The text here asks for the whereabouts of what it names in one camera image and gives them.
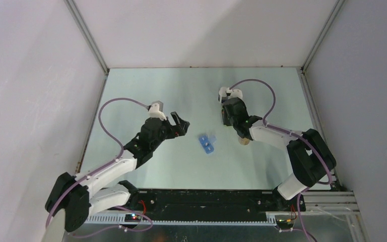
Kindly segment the clear amber pill bottle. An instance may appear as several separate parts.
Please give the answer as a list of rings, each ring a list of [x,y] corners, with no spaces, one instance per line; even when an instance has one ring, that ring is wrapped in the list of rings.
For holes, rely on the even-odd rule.
[[[238,138],[238,141],[243,146],[248,145],[250,143],[250,139],[248,138]]]

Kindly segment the blue pill organizer box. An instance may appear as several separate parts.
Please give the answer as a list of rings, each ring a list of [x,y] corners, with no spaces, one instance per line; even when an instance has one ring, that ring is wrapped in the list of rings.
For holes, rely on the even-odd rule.
[[[201,147],[203,148],[206,154],[211,154],[214,152],[214,143],[216,142],[216,137],[213,135],[201,135],[198,138]]]

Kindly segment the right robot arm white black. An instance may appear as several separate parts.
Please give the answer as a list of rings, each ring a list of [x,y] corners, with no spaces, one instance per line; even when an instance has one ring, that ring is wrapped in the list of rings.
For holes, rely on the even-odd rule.
[[[242,140],[267,143],[287,153],[292,173],[275,189],[273,204],[285,211],[293,198],[313,187],[327,176],[332,181],[331,170],[337,164],[332,152],[317,130],[291,131],[249,115],[241,98],[223,98],[222,121],[233,127]]]

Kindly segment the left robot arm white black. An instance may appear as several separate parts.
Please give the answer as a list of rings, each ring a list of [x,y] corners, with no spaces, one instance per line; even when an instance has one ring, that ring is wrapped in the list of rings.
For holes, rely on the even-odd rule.
[[[117,157],[86,174],[61,174],[45,203],[49,213],[46,225],[59,211],[65,212],[64,230],[77,230],[91,215],[116,206],[133,210],[138,206],[138,189],[128,181],[122,181],[112,187],[108,184],[120,176],[134,171],[149,161],[154,151],[165,140],[186,135],[190,122],[183,120],[174,111],[168,118],[149,117],[138,132],[123,147]]]

